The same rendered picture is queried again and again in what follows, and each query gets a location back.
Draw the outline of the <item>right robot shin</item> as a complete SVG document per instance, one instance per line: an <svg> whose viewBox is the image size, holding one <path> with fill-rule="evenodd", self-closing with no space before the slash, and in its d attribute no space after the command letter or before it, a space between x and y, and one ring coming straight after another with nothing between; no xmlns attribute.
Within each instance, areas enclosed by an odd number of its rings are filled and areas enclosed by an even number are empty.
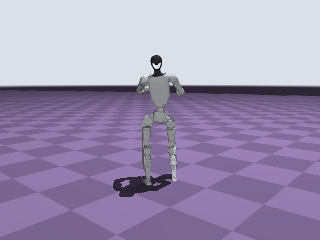
<svg viewBox="0 0 320 240"><path fill-rule="evenodd" d="M174 147L174 154L173 155L169 155L170 157L170 166L171 166L171 170L172 170L172 180L175 178L175 180L177 180L176 178L176 170L177 170L177 149L176 147Z"/></svg>

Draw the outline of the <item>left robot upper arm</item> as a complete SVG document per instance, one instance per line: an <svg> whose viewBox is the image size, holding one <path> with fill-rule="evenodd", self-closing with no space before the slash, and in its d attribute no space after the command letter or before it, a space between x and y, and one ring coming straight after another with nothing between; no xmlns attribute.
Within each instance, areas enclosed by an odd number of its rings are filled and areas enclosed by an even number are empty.
<svg viewBox="0 0 320 240"><path fill-rule="evenodd" d="M136 90L139 95L143 95L145 93L144 88L145 86L148 85L148 80L149 80L149 77L145 77L145 76L141 77Z"/></svg>

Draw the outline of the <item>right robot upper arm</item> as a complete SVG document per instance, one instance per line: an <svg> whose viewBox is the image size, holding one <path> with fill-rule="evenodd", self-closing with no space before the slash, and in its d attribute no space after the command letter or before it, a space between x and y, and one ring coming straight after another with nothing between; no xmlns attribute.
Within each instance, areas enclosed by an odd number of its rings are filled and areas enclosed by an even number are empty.
<svg viewBox="0 0 320 240"><path fill-rule="evenodd" d="M169 77L169 81L174 85L174 87L176 88L177 90L177 94L179 97L183 96L185 93L182 89L182 86L178 80L178 78L176 77L176 75L174 74L168 74L168 77Z"/></svg>

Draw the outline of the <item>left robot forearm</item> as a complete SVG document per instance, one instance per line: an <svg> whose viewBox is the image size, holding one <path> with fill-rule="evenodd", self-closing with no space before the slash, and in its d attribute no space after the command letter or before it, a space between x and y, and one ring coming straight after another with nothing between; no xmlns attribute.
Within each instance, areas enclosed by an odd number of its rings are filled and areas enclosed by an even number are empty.
<svg viewBox="0 0 320 240"><path fill-rule="evenodd" d="M147 93L147 92L150 92L149 86L145 86L145 87L144 87L144 93Z"/></svg>

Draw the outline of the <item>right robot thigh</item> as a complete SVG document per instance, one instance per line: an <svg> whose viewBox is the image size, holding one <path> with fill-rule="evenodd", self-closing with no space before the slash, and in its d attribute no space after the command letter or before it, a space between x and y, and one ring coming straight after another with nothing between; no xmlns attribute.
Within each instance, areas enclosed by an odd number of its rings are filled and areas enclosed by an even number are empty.
<svg viewBox="0 0 320 240"><path fill-rule="evenodd" d="M168 154L174 155L176 147L176 123L175 119L167 116L166 117L166 130L168 135L169 147L168 147Z"/></svg>

